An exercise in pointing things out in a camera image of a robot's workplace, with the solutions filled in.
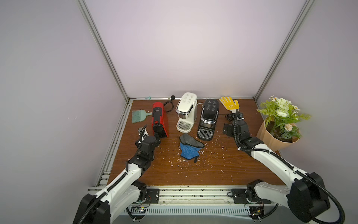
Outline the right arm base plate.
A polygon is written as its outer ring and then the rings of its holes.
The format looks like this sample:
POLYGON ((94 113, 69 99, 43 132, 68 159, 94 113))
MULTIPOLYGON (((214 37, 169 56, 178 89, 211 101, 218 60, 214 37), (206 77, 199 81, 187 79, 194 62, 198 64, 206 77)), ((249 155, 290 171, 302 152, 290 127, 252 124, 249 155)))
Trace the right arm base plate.
POLYGON ((234 203, 249 203, 249 204, 270 204, 270 200, 259 198, 253 191, 249 189, 231 189, 227 196, 232 198, 234 203))

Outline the grey blue microfiber cloth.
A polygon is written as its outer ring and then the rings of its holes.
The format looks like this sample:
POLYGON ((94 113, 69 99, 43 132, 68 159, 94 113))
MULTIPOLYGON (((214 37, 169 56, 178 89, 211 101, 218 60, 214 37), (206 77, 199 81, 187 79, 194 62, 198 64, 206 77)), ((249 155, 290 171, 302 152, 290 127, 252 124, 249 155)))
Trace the grey blue microfiber cloth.
POLYGON ((180 136, 180 155, 188 161, 194 159, 194 163, 196 163, 200 156, 199 151, 204 147, 205 145, 202 142, 187 133, 180 136))

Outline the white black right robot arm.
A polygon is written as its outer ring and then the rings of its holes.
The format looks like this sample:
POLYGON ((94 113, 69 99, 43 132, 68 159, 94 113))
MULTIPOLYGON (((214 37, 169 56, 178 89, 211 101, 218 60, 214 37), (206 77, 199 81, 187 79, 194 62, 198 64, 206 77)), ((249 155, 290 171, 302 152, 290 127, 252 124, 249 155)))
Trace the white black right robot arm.
POLYGON ((280 155, 272 151, 262 140, 251 136, 248 124, 239 110, 227 115, 231 122, 224 125, 224 134, 233 137, 239 151, 262 163, 284 183, 268 184, 263 180, 255 180, 247 184, 246 200, 258 203, 269 200, 289 208, 295 217, 304 223, 324 221, 318 216, 328 211, 333 202, 339 212, 336 224, 344 223, 346 215, 340 202, 324 186, 324 181, 317 173, 307 173, 292 165, 280 155))

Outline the red coffee machine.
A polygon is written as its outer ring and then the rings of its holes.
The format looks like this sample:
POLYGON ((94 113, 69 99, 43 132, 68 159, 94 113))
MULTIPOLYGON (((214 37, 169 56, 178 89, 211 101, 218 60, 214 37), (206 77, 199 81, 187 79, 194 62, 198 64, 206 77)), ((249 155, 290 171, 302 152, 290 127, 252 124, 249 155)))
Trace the red coffee machine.
POLYGON ((167 113, 164 110, 164 104, 161 102, 153 103, 152 129, 154 134, 158 134, 159 138, 169 137, 167 113))

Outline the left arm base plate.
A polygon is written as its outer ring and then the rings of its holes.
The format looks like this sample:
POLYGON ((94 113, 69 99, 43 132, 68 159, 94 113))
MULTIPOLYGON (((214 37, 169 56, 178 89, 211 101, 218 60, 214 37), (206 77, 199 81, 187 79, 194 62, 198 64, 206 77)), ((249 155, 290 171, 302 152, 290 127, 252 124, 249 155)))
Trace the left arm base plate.
POLYGON ((159 188, 143 188, 141 190, 135 188, 135 196, 138 193, 138 196, 133 200, 130 199, 130 202, 135 205, 140 204, 158 204, 160 189, 159 188))

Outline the black coffee machine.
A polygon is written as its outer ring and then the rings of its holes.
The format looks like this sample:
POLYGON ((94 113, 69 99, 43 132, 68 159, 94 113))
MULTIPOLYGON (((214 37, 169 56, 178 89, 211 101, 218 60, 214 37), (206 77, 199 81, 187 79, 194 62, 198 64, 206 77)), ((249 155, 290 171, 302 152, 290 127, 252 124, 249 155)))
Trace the black coffee machine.
POLYGON ((219 100, 207 99, 204 102, 197 131, 197 137, 200 140, 210 141, 213 139, 219 116, 219 108, 219 100))

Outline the white coffee machine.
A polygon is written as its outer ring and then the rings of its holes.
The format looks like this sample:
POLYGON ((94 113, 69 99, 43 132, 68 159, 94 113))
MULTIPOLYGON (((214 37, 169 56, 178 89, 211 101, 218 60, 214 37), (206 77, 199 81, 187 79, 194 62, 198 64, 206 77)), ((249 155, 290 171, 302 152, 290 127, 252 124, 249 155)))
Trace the white coffee machine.
POLYGON ((194 127, 197 115, 197 95, 186 92, 179 100, 175 109, 179 120, 176 128, 182 133, 189 133, 194 127))

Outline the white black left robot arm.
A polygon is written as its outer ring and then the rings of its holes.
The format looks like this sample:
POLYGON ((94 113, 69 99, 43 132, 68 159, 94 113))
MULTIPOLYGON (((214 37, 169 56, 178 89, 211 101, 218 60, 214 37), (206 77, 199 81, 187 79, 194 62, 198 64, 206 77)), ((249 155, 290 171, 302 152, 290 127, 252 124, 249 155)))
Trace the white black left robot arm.
POLYGON ((74 224, 112 224, 132 203, 145 199, 146 184, 139 178, 150 168, 155 148, 161 143, 157 134, 147 134, 146 127, 141 128, 135 142, 137 151, 125 163, 125 169, 102 190, 82 198, 74 224))

